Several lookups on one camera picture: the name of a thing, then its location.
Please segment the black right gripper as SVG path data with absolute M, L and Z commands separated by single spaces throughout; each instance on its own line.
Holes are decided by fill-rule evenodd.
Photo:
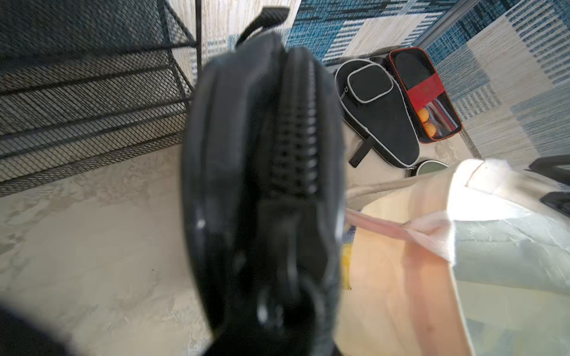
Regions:
M 528 170 L 554 183 L 552 191 L 541 197 L 540 202 L 569 217 L 569 155 L 538 158 L 529 165 Z

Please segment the cream canvas tote bag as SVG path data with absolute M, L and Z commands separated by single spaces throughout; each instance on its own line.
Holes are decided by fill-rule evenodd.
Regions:
M 350 188 L 343 355 L 567 355 L 569 218 L 502 160 Z

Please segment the olive green paddle cover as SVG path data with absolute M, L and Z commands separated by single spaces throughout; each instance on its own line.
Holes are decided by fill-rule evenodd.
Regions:
M 438 160 L 423 160 L 417 163 L 407 173 L 407 177 L 417 177 L 419 175 L 431 174 L 447 169 L 449 165 Z

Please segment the red black mesh paddle case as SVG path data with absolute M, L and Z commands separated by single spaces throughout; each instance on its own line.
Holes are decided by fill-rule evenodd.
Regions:
M 421 143 L 442 141 L 461 132 L 463 124 L 424 50 L 392 50 L 387 56 L 387 68 L 402 89 Z

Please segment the black paddle cover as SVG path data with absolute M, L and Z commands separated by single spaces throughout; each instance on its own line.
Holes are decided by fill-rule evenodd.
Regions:
M 374 150 L 391 166 L 411 169 L 419 139 L 401 88 L 389 72 L 369 59 L 351 59 L 335 72 L 344 121 L 363 139 L 349 163 L 354 168 Z

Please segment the red ping pong paddle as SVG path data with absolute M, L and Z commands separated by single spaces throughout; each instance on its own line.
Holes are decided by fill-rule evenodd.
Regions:
M 344 143 L 330 72 L 265 7 L 201 71 L 181 157 L 207 355 L 337 355 Z

